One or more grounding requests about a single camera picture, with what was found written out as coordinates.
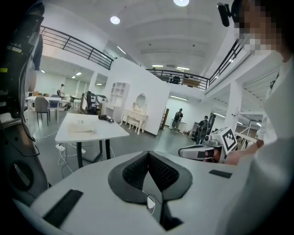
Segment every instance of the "black mesh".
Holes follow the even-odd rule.
[[[149,155],[148,164],[149,173],[161,192],[170,187],[179,178],[179,173],[175,169],[151,155]]]
[[[142,190],[145,176],[148,172],[148,154],[141,157],[123,170],[126,183]]]

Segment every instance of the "gray floor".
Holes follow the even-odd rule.
[[[61,181],[63,177],[67,177],[71,174],[68,167],[59,166],[57,164],[58,159],[60,157],[59,150],[55,147],[55,136],[60,124],[62,123],[66,111],[59,112],[59,124],[55,120],[55,111],[51,111],[51,122],[49,126],[47,126],[46,115],[43,114],[43,122],[41,122],[39,117],[39,127],[37,123],[36,113],[29,112],[30,117],[30,132],[31,134],[35,133],[36,135],[36,145],[40,150],[39,160],[42,164],[42,167],[45,171],[48,181],[54,185]],[[110,146],[113,150],[113,153],[116,157],[119,157],[124,154],[129,154],[138,151],[144,150],[154,150],[154,151],[162,151],[167,152],[173,155],[178,154],[178,150],[187,145],[192,145],[193,141],[191,138],[188,138],[180,133],[171,132],[170,129],[167,127],[164,130],[160,130],[157,137],[150,136],[146,133],[140,133],[137,135],[135,133],[135,128],[129,130],[129,126],[125,124],[122,127],[130,134],[128,137],[117,138],[110,140]],[[76,154],[76,149],[66,144],[67,147],[67,156]],[[99,141],[95,142],[87,142],[82,145],[82,148],[86,150],[85,156],[86,157],[93,157],[99,153]],[[105,143],[103,142],[103,153],[105,153]],[[77,157],[67,157],[67,162],[70,168],[73,171],[78,170],[78,162]],[[99,161],[106,160],[106,156],[102,156]],[[83,165],[90,164],[87,161],[83,161]],[[160,218],[160,206],[158,203],[161,203],[161,193],[159,189],[156,187],[154,181],[152,180],[151,175],[148,173],[145,181],[143,190],[147,194],[150,195],[156,202],[156,209],[154,211],[154,218],[159,221]]]

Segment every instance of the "vanity table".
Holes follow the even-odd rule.
[[[130,123],[131,125],[134,124],[134,122],[137,122],[136,127],[138,128],[138,130],[137,128],[135,130],[137,134],[140,134],[140,129],[142,129],[142,132],[144,133],[146,120],[148,117],[146,109],[147,99],[143,93],[139,94],[136,101],[133,103],[133,109],[124,109],[123,114],[121,116],[120,126],[123,124],[123,120],[125,118],[125,124]]]

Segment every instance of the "chair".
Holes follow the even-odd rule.
[[[51,95],[51,97],[59,98],[59,95]],[[57,120],[58,101],[50,101],[49,109],[55,109],[55,120]]]
[[[49,126],[49,123],[48,123],[48,120],[50,120],[49,102],[44,97],[42,97],[42,96],[36,97],[36,99],[35,99],[35,110],[36,110],[36,113],[37,113],[38,126],[39,126],[38,113],[41,113],[41,120],[42,121],[43,121],[42,113],[47,113],[47,126]]]

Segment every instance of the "fluorescent light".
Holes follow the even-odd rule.
[[[119,24],[120,23],[120,18],[116,17],[116,16],[113,16],[113,17],[110,18],[110,22],[112,24]]]
[[[187,6],[189,4],[189,0],[174,0],[174,3],[178,6]]]
[[[220,115],[220,114],[218,114],[218,113],[216,113],[216,112],[214,112],[213,114],[215,114],[215,115],[217,115],[217,116],[220,116],[220,117],[222,117],[222,118],[226,118],[225,116]]]
[[[123,52],[126,55],[126,53],[119,46],[117,46],[117,47],[121,50],[121,52]]]
[[[180,99],[180,100],[184,100],[184,101],[187,101],[188,99],[185,99],[185,98],[180,98],[178,96],[174,96],[174,95],[171,95],[170,97],[173,97],[173,98],[176,98],[176,99]]]
[[[177,67],[177,68],[185,69],[185,70],[190,70],[189,68],[185,68],[185,67]]]

